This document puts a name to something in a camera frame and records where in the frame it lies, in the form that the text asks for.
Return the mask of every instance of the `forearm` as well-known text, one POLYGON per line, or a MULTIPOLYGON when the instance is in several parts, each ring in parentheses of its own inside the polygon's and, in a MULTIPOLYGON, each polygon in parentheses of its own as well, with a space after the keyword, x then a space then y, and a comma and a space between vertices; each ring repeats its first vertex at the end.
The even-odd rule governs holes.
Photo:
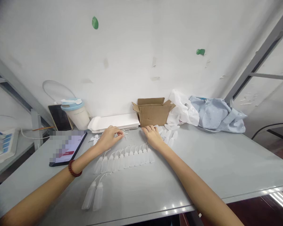
POLYGON ((243 225, 217 194, 167 145, 158 150, 173 168, 197 209, 215 225, 243 225))
MULTIPOLYGON (((90 148, 72 163, 73 171, 80 173, 100 153, 99 147, 90 148)), ((68 168, 64 168, 5 214, 0 225, 35 225, 73 180, 68 168)))

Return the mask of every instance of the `red bead bracelet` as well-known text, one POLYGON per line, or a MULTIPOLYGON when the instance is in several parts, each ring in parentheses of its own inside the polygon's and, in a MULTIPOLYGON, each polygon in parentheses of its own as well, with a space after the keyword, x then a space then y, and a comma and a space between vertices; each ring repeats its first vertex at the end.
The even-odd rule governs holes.
POLYGON ((76 173, 72 170, 71 164, 72 164, 73 161, 74 161, 74 160, 70 160, 69 163, 68 163, 68 170, 69 170, 69 172, 70 172, 71 175, 73 175, 74 177, 81 176, 83 171, 81 171, 79 174, 76 174, 76 173))

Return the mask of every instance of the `plastic bag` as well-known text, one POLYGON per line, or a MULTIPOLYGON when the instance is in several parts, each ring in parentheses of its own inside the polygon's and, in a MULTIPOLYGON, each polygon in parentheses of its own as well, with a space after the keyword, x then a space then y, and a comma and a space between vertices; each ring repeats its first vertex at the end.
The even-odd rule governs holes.
POLYGON ((192 106, 191 101, 187 98, 187 96, 173 89, 169 100, 171 100, 176 107, 169 113, 167 118, 168 125, 181 125, 186 122, 194 126, 198 126, 199 113, 192 106))

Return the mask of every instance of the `smartphone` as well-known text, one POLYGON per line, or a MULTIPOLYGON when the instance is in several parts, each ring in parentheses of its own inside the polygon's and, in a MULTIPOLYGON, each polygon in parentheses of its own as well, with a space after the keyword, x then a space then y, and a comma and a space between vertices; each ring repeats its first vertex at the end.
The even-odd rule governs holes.
POLYGON ((49 105, 53 123, 58 131, 73 130, 73 125, 66 112, 61 109, 61 105, 49 105))

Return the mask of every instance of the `hand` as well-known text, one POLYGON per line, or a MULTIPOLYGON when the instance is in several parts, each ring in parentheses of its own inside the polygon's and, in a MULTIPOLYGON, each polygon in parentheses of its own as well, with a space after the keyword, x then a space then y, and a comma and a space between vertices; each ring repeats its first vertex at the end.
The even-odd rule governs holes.
POLYGON ((97 146, 101 150, 101 153, 103 153, 104 151, 107 151, 109 148, 115 145, 116 142, 118 142, 123 137, 123 131, 121 131, 116 126, 109 126, 107 129, 105 129, 95 146, 97 146))
POLYGON ((159 148, 165 145, 163 139, 161 138, 158 128, 154 126, 146 126, 142 128, 145 133, 148 143, 155 149, 159 150, 159 148))

